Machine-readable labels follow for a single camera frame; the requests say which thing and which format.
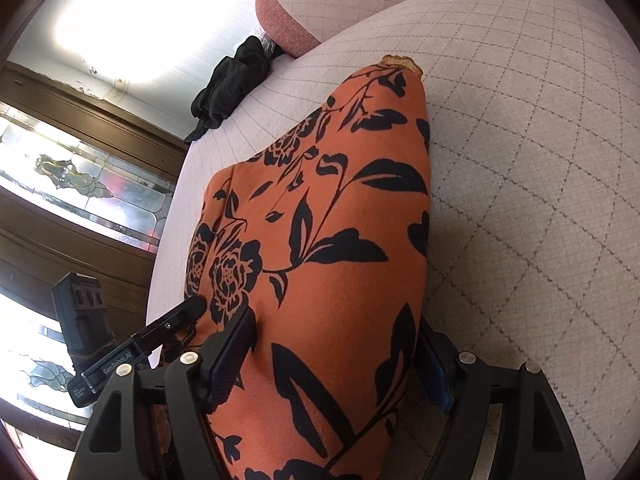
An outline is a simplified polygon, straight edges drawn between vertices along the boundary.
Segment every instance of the orange floral fabric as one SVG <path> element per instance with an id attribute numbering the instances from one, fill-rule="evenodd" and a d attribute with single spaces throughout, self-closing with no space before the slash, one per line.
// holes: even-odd
<path id="1" fill-rule="evenodd" d="M 186 278 L 209 311 L 164 358 L 255 311 L 255 348 L 209 417 L 233 478 L 378 478 L 426 282 L 428 142 L 419 76 L 373 65 L 211 179 Z"/>

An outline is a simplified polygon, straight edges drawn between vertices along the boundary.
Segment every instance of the orange cloth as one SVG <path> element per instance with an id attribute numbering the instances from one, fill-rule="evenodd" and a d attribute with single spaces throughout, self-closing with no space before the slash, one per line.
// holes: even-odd
<path id="1" fill-rule="evenodd" d="M 426 282 L 428 137 L 419 76 L 373 65 L 211 179 L 186 280 L 209 311 L 164 358 L 255 311 L 255 349 L 209 417 L 233 477 L 378 478 Z"/>

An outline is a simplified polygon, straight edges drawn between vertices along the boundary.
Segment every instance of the black cloth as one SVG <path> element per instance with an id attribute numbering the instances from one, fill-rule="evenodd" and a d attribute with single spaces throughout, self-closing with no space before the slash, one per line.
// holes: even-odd
<path id="1" fill-rule="evenodd" d="M 262 43 L 255 36 L 249 36 L 238 47 L 235 56 L 225 56 L 213 71 L 207 87 L 191 104 L 191 115 L 199 121 L 184 142 L 193 142 L 210 128 L 219 128 L 242 99 L 264 81 L 270 65 Z"/>

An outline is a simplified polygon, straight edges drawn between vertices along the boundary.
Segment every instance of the ceiling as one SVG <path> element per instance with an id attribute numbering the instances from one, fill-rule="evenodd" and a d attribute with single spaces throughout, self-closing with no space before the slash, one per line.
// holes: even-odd
<path id="1" fill-rule="evenodd" d="M 194 97 L 256 25 L 255 0 L 46 0 L 9 60 L 184 138 Z"/>

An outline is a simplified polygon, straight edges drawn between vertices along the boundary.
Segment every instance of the bright light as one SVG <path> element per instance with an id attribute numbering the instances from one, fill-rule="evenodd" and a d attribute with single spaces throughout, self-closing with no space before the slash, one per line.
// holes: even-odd
<path id="1" fill-rule="evenodd" d="M 146 82 L 223 27 L 237 0 L 75 0 L 56 40 L 107 78 Z"/>

